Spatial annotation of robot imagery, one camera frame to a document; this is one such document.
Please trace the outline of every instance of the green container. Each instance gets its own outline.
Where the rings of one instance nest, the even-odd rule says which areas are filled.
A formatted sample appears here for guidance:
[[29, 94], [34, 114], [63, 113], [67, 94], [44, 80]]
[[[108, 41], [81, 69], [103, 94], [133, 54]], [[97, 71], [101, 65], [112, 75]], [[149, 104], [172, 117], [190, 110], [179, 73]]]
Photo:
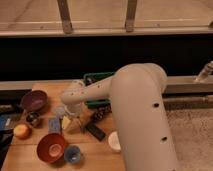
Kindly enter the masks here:
[[[95, 83], [97, 81], [110, 77], [113, 74], [114, 72], [86, 73], [84, 74], [84, 83], [86, 86], [88, 86], [92, 83]], [[109, 104], [110, 104], [110, 101], [108, 99], [92, 100], [92, 101], [86, 102], [86, 105], [90, 109], [106, 106]]]

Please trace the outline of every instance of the red bowl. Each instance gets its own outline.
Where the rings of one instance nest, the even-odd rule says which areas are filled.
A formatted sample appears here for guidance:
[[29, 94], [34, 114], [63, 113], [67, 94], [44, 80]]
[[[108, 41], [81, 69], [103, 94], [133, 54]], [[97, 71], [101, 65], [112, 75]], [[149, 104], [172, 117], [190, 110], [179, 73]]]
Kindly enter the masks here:
[[54, 163], [59, 160], [68, 143], [61, 134], [51, 133], [44, 136], [37, 146], [39, 159], [46, 163]]
[[27, 112], [40, 110], [47, 103], [47, 94], [42, 90], [34, 90], [21, 99], [21, 107]]

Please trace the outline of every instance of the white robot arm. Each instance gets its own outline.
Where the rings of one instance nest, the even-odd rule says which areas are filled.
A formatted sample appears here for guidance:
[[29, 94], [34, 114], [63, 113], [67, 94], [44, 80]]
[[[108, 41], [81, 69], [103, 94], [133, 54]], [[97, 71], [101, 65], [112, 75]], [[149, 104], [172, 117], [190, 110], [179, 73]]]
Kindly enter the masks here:
[[162, 100], [167, 76], [156, 64], [131, 64], [88, 87], [65, 91], [74, 105], [110, 98], [127, 171], [179, 171]]

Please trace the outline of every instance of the black wall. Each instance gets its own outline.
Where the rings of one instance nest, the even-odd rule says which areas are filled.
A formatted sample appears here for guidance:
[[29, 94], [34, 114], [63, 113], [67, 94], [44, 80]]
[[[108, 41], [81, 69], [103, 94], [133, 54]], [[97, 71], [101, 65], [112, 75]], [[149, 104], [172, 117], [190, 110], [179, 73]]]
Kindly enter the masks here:
[[1, 38], [0, 80], [82, 78], [154, 62], [168, 75], [196, 75], [213, 60], [213, 35]]

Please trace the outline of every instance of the blue cup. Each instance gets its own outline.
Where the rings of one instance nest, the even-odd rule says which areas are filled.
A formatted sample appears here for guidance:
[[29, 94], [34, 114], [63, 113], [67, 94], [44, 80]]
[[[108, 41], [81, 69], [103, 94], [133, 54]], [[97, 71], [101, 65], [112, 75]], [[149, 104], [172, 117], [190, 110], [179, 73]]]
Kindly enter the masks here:
[[78, 146], [69, 145], [64, 151], [64, 160], [71, 164], [77, 164], [81, 160], [81, 150]]

